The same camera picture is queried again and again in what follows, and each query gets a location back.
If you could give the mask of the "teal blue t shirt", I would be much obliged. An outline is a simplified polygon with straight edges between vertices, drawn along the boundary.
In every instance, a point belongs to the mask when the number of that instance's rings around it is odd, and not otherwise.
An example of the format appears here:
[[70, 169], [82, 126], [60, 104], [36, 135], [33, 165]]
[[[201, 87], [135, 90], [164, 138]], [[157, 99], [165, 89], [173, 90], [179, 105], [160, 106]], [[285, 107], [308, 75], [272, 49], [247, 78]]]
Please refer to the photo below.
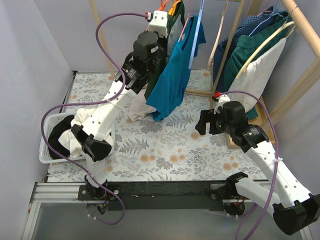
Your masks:
[[191, 70], [190, 57], [197, 27], [198, 16], [192, 16], [185, 27], [181, 40], [173, 46], [170, 59], [146, 100], [146, 104], [155, 108], [154, 121], [162, 121], [182, 102]]

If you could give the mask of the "yellow plastic hanger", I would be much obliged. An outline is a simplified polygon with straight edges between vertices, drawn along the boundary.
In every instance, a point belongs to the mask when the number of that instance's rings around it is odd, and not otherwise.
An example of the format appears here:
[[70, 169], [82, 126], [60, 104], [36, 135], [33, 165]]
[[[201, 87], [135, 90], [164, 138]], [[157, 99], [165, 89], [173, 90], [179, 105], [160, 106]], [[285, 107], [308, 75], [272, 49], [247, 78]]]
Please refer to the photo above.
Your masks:
[[174, 16], [177, 13], [177, 11], [180, 7], [180, 4], [182, 2], [183, 2], [182, 0], [172, 0], [171, 1], [171, 8], [169, 9], [168, 14], [170, 16]]

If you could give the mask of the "dark green raglan shirt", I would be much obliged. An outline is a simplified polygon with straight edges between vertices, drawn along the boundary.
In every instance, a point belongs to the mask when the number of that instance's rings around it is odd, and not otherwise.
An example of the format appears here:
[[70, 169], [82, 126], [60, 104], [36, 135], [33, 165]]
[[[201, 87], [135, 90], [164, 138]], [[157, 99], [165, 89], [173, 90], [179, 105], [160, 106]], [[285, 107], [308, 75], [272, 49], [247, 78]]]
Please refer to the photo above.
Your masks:
[[[185, 24], [185, 5], [182, 1], [182, 3], [179, 6], [179, 9], [177, 10], [177, 13], [174, 16], [168, 15], [167, 16], [167, 58], [166, 58], [166, 64], [169, 61], [169, 58], [173, 52], [173, 47], [175, 42], [178, 40], [179, 35], [182, 31], [182, 28]], [[151, 95], [156, 83], [158, 82], [158, 79], [162, 72], [157, 71], [154, 74], [151, 75], [150, 80], [148, 82], [146, 91], [145, 91], [145, 99], [147, 100], [149, 96]]]

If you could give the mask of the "pink wire hanger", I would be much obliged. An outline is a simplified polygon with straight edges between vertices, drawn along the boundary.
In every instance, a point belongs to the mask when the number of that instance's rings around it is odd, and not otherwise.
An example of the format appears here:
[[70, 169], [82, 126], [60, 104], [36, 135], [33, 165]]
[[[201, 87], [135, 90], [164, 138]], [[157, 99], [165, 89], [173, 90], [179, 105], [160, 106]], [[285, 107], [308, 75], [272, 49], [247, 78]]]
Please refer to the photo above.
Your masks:
[[182, 28], [182, 31], [181, 31], [181, 33], [180, 33], [180, 36], [179, 36], [179, 38], [178, 38], [178, 42], [180, 42], [180, 41], [182, 40], [182, 36], [184, 35], [185, 29], [186, 29], [186, 27], [187, 27], [187, 25], [188, 25], [188, 22], [189, 22], [189, 19], [190, 19], [190, 17], [191, 17], [191, 6], [192, 6], [192, 2], [193, 2], [192, 0], [189, 1], [187, 17], [186, 17], [186, 20], [185, 20], [185, 24], [184, 24], [184, 26], [183, 26], [183, 28]]

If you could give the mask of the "light blue hanger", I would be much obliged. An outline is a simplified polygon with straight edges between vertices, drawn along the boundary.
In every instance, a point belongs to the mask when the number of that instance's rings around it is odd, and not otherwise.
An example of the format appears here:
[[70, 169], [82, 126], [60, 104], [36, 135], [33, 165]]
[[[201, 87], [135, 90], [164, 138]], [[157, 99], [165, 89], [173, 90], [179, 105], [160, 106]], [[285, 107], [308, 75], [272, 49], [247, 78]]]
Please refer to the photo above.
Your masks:
[[201, 25], [201, 22], [202, 22], [202, 16], [203, 16], [203, 10], [204, 10], [204, 6], [205, 6], [205, 2], [206, 2], [205, 0], [202, 0], [201, 3], [200, 3], [200, 8], [199, 8], [199, 12], [198, 12], [197, 20], [196, 20], [196, 25], [195, 25], [195, 30], [194, 30], [192, 48], [191, 48], [190, 58], [189, 58], [189, 63], [188, 63], [188, 69], [189, 70], [192, 69], [192, 65], [193, 65], [193, 61], [194, 61], [194, 58], [195, 58], [196, 49], [197, 49], [197, 46], [198, 46], [198, 37], [199, 37], [200, 25]]

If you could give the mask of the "beige wooden hanger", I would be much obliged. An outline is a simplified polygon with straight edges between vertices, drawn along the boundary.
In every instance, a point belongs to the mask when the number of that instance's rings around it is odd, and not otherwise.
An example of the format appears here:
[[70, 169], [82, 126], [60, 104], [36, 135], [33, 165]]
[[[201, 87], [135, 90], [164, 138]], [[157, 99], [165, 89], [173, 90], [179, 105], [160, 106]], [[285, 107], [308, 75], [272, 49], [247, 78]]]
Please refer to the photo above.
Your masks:
[[223, 11], [222, 11], [222, 15], [221, 15], [220, 23], [219, 23], [219, 28], [218, 28], [218, 32], [217, 32], [217, 34], [216, 34], [216, 39], [215, 39], [214, 45], [213, 45], [213, 47], [212, 47], [212, 50], [211, 50], [211, 53], [210, 53], [208, 62], [207, 62], [207, 69], [208, 69], [208, 70], [210, 70], [210, 69], [212, 68], [211, 65], [213, 64], [214, 55], [215, 55], [216, 49], [217, 49], [217, 47], [218, 47], [218, 43], [219, 43], [219, 39], [220, 39], [220, 36], [221, 36], [221, 31], [222, 31], [222, 28], [223, 28], [224, 18], [225, 18], [227, 9], [228, 9], [228, 5], [229, 5], [229, 0], [226, 0], [226, 1], [225, 1], [225, 5], [224, 5], [224, 9], [223, 9]]

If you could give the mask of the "white t shirt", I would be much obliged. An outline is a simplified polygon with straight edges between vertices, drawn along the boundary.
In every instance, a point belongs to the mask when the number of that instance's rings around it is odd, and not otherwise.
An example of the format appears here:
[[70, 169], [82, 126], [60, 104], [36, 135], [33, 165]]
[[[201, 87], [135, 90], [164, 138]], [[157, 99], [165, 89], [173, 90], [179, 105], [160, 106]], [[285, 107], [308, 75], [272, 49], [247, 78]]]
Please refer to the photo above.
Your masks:
[[112, 104], [80, 108], [71, 121], [71, 128], [63, 132], [59, 142], [73, 159], [82, 156], [93, 162], [102, 161], [115, 148], [112, 128], [119, 113]]

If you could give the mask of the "orange plastic hanger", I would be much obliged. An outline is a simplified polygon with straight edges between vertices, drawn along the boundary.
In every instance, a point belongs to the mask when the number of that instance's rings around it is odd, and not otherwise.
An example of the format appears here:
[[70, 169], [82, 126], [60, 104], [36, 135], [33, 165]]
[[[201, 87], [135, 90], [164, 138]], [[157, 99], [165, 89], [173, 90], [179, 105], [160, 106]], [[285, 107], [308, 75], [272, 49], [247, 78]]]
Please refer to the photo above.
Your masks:
[[160, 7], [158, 8], [158, 10], [165, 11], [168, 1], [169, 0], [160, 0]]

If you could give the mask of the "cream t shirt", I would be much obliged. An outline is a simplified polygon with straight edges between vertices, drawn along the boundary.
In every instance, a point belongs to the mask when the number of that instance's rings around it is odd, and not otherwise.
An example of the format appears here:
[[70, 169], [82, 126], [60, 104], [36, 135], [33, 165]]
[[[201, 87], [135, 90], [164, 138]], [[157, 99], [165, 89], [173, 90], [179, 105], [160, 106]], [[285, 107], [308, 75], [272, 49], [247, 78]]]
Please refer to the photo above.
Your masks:
[[130, 102], [129, 119], [132, 122], [142, 120], [146, 115], [156, 112], [156, 108], [146, 104], [146, 89], [142, 89]]

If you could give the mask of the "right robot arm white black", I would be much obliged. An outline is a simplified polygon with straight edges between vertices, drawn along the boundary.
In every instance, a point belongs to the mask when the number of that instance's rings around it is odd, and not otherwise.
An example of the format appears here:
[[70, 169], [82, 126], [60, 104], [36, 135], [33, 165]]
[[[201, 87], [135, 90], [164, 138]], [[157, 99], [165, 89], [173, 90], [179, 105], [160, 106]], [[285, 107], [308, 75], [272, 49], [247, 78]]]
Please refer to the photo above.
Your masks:
[[289, 236], [319, 219], [320, 196], [312, 194], [292, 174], [277, 156], [268, 135], [248, 122], [240, 102], [220, 99], [216, 109], [201, 110], [195, 129], [200, 135], [229, 134], [271, 183], [267, 189], [238, 172], [227, 178], [221, 195], [232, 199], [243, 196], [266, 207], [279, 229]]

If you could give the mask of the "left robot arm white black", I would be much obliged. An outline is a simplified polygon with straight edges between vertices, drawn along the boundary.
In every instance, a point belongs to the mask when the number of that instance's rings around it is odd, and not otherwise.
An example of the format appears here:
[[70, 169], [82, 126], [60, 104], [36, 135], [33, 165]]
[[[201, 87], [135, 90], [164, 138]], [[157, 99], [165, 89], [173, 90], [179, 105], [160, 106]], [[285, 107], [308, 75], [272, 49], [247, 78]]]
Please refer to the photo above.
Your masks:
[[88, 174], [84, 181], [86, 191], [95, 199], [106, 196], [105, 160], [114, 149], [111, 127], [122, 108], [151, 81], [164, 65], [168, 40], [157, 32], [144, 31], [133, 43], [133, 51], [124, 60], [106, 94], [107, 103], [93, 110], [83, 123], [75, 123], [71, 134], [81, 146]]

